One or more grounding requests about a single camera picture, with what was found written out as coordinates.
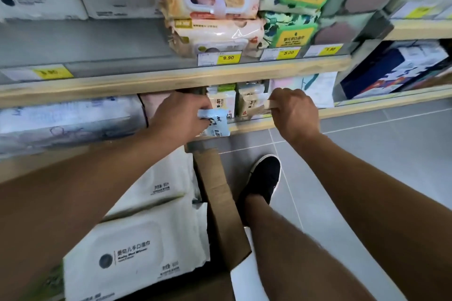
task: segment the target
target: white shoe sole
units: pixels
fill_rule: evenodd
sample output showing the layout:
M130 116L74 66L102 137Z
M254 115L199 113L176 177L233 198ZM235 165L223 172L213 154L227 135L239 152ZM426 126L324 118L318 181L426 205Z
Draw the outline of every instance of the white shoe sole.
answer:
M281 180L281 172L282 172L282 170L283 170L283 165L281 164L281 160L279 159L279 157L278 157L277 155L268 154L268 155L262 156L262 157L261 157L261 158L253 165L253 167L251 168L250 174L249 174L249 176L248 176L248 180L246 181L246 184L248 184L248 182L250 181L250 178L251 178L252 173L254 172L254 169L256 169L256 167L258 166L258 164L259 164L260 162L262 162L264 159L266 159L267 157L275 157L275 158L279 161L279 176L278 176L278 182L276 183L276 186L275 186L275 188L274 188L274 190L273 190L273 193L272 193L272 195L271 195L271 197L270 197L270 199L271 199L271 198L273 197L273 194L275 193L275 191L278 189L279 181Z

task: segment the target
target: left hand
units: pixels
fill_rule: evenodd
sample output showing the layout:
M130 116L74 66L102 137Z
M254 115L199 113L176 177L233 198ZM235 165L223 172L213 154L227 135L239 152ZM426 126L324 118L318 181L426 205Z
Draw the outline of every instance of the left hand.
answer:
M149 127L179 147L209 126L208 119L198 118L198 110L210 108L212 103L206 95L173 92L157 108Z

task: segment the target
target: black dot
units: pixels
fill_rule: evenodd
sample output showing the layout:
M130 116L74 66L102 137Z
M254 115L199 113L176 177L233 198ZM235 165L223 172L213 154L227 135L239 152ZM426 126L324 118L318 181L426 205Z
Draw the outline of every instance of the black dot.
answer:
M113 257L106 253L99 259L99 265L102 269L108 268L113 263Z
M1 0L5 5L7 6L15 6L16 3L14 2L14 0Z

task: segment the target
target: blue wipes packet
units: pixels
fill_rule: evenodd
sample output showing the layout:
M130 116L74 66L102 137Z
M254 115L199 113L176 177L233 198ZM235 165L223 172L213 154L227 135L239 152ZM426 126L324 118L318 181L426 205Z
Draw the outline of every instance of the blue wipes packet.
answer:
M227 126L227 110L222 108L200 109L198 117L209 119L210 125L201 133L201 136L227 137L230 136Z

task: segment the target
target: shoe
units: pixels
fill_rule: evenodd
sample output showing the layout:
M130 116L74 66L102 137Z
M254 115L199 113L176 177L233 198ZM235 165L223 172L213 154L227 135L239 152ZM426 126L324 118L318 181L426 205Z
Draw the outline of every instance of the shoe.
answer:
M245 224L245 198L250 194L261 195L270 204L270 200L281 179L281 161L275 155L261 157L251 168L245 188L236 203L243 224Z

